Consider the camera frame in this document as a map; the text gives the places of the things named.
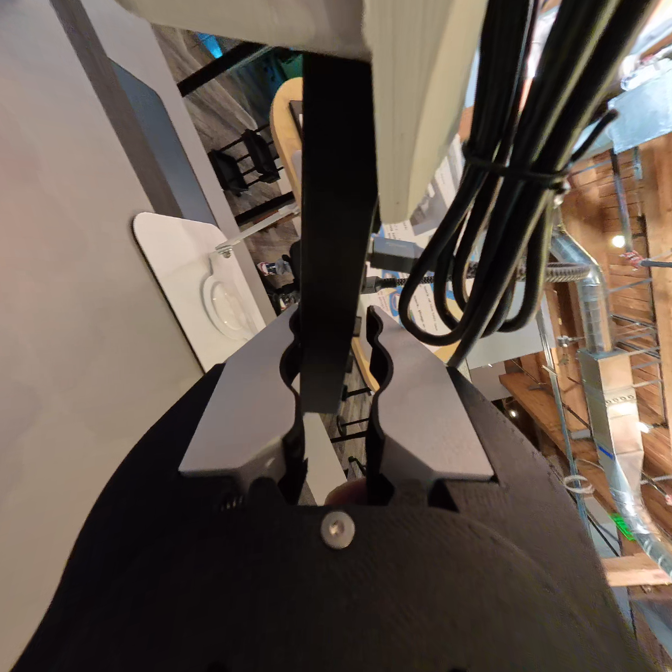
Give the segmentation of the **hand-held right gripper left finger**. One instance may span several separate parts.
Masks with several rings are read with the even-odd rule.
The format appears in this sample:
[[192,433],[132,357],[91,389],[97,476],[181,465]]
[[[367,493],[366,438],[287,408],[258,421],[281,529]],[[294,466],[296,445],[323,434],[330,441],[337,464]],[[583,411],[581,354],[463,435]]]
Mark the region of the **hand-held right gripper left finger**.
[[229,357],[179,466],[186,477],[231,478],[245,494],[270,478],[300,494],[307,478],[300,395],[298,305]]

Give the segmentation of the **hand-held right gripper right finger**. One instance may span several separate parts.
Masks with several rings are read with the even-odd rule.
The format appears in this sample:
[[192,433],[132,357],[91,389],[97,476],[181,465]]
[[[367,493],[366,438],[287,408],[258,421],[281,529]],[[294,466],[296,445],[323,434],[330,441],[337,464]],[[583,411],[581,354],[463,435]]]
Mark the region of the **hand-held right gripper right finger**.
[[491,462],[441,359],[378,307],[367,309],[365,336],[378,383],[365,436],[370,490],[490,481]]

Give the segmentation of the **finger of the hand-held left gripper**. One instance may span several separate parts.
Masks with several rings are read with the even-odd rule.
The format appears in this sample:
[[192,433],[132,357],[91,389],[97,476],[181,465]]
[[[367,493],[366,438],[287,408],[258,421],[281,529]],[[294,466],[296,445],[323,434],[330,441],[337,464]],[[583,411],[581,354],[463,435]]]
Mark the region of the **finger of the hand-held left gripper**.
[[118,1],[150,23],[269,46],[370,60],[362,1]]
[[365,1],[382,221],[413,213],[458,131],[487,1]]

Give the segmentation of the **black multi-port hub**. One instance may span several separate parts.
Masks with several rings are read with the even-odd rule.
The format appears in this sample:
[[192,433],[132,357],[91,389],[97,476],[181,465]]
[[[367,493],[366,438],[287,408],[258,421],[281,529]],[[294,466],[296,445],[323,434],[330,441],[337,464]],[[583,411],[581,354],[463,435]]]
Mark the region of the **black multi-port hub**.
[[378,201],[372,69],[303,58],[300,398],[340,406]]

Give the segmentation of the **black utility cart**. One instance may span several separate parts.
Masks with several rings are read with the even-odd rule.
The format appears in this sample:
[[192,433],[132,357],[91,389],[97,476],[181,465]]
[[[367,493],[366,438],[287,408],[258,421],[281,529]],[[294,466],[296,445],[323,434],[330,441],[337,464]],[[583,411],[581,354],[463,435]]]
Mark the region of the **black utility cart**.
[[238,139],[213,148],[207,157],[223,191],[241,196],[258,184],[280,180],[279,155],[270,135],[270,124],[245,130]]

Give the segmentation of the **silver ventilation duct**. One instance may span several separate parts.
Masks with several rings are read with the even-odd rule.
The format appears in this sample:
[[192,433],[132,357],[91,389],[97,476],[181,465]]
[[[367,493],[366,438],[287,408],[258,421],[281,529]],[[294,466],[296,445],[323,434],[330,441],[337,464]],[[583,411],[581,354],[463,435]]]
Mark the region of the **silver ventilation duct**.
[[577,355],[593,442],[618,513],[644,553],[671,576],[671,541],[641,491],[644,448],[630,356],[614,345],[603,274],[560,225],[553,229],[550,252],[558,261],[588,268],[576,283],[584,335]]

